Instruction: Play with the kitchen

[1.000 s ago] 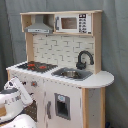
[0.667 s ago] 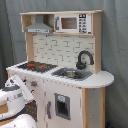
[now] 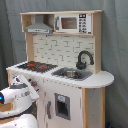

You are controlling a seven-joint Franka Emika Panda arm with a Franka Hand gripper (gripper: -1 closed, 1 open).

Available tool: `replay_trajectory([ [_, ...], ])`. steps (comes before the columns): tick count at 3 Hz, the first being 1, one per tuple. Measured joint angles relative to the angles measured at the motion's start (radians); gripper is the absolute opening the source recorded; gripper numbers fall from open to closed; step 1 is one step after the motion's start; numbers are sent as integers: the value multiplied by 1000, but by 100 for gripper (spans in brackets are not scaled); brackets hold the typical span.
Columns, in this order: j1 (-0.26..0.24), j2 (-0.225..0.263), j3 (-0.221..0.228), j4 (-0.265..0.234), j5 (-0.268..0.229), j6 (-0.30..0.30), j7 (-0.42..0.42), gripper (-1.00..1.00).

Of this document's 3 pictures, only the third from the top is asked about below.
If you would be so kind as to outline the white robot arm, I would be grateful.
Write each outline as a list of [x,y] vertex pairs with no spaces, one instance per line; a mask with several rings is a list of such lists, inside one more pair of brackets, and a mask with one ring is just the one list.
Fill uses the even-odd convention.
[[12,121],[0,124],[0,128],[39,128],[37,119],[31,114],[32,103],[39,98],[38,93],[23,75],[16,76],[11,86],[0,91],[0,103],[13,103],[10,111],[0,111],[0,120]]

